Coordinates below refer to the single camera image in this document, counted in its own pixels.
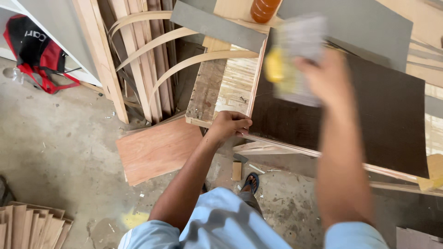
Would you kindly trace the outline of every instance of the stack of wood pieces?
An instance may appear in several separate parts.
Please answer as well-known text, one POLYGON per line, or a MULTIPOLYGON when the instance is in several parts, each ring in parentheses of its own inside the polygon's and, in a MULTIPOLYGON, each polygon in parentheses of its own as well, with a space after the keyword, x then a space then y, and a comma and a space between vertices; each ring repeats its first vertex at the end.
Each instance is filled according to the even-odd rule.
POLYGON ((202 140, 200 128, 185 121, 184 112, 116 141, 130 186, 183 167, 202 140))
POLYGON ((443 238, 397 227, 397 249, 443 249, 443 238))
POLYGON ((56 208, 9 202, 0 207, 0 249, 60 249, 72 220, 56 208))
POLYGON ((157 80, 176 64, 175 42, 169 41, 141 55, 116 72, 122 61, 153 39, 174 29, 169 20, 155 19, 122 27, 111 39, 108 31, 118 20, 147 11, 172 11, 173 0, 73 0, 80 24, 103 85, 119 119, 128 123, 127 112, 138 119, 157 124, 174 114, 176 76, 167 79, 157 91, 157 80), (151 93, 155 92, 152 101, 151 93))

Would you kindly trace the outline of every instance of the red and black bag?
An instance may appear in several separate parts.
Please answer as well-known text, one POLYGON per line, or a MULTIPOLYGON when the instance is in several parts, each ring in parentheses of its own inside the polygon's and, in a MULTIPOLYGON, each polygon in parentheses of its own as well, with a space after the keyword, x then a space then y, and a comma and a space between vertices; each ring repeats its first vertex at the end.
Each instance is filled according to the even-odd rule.
POLYGON ((17 67, 45 92, 54 94, 58 90, 80 85, 76 78, 65 72, 67 54, 29 17, 21 14, 11 17, 6 23, 3 36, 17 59, 17 67), (32 73, 42 77, 42 84, 37 82, 32 73), (56 86, 50 80, 50 74, 63 74, 74 83, 56 86))

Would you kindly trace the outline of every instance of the small wooden block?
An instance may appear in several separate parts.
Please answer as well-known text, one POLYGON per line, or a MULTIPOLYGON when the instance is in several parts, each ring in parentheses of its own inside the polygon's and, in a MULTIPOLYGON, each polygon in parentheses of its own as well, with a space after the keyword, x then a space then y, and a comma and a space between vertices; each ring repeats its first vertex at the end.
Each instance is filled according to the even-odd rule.
POLYGON ((232 163, 232 180, 240 181, 241 180, 241 163, 232 163))

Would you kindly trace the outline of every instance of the plastic bottle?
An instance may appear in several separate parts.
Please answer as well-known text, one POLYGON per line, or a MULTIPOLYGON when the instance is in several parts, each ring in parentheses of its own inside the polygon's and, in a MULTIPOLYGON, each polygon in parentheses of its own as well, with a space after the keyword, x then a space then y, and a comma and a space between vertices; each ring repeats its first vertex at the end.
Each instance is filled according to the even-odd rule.
POLYGON ((274 15, 281 0, 254 0, 251 17, 258 23, 267 23, 274 15))

